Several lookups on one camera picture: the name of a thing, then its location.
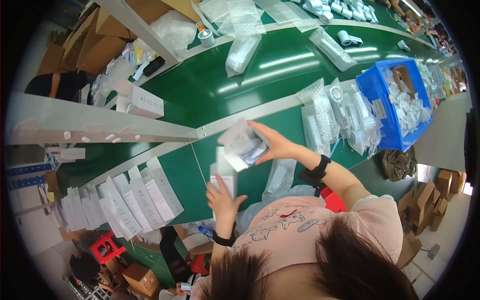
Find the red plastic stool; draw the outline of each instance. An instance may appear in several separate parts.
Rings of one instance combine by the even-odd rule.
[[[113,231],[109,231],[105,234],[102,234],[98,241],[96,241],[92,246],[90,246],[90,250],[92,250],[93,254],[95,255],[96,259],[100,264],[104,264],[113,257],[120,255],[126,251],[125,247],[121,246],[117,248],[117,245],[112,241]],[[99,247],[105,247],[107,253],[105,255],[100,254],[98,250]]]
[[[190,267],[190,270],[194,273],[200,273],[202,276],[208,276],[208,271],[204,266],[205,254],[198,254],[193,256],[193,260],[190,258],[190,252],[187,252],[185,262]]]
[[[343,203],[343,200],[335,194],[329,187],[325,187],[321,192],[320,196],[325,200],[325,208],[330,209],[334,213],[346,212],[347,208]]]

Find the white packaging sleeve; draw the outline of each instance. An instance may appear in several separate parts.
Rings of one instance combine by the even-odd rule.
[[[315,30],[309,39],[340,71],[345,72],[348,68],[357,64],[322,27]]]

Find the plastic bag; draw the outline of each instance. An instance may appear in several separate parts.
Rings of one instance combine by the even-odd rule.
[[[245,72],[261,40],[261,35],[239,36],[233,40],[225,62],[228,78]]]
[[[357,64],[357,62],[343,50],[343,48],[323,29],[319,27],[309,37],[333,64],[342,72]]]

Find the label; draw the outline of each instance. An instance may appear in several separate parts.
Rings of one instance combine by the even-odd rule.
[[[378,119],[386,119],[387,113],[381,99],[372,101],[373,112]]]

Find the smartwatch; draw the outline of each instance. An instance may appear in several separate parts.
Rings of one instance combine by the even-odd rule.
[[[216,231],[213,232],[213,241],[219,245],[222,245],[222,246],[227,246],[227,247],[231,247],[233,246],[233,243],[235,243],[235,234],[233,234],[233,232],[235,232],[235,226],[237,225],[237,222],[234,222],[233,223],[233,228],[232,228],[232,235],[230,236],[230,239],[224,239],[224,238],[221,238],[219,237],[218,235],[216,235]]]
[[[332,161],[323,154],[321,156],[322,159],[320,160],[320,164],[318,164],[318,166],[316,166],[313,170],[310,171],[307,168],[304,168],[302,171],[300,171],[298,175],[300,180],[303,180],[314,187],[319,187],[322,184],[322,178],[326,175],[325,169],[327,164],[331,163]]]

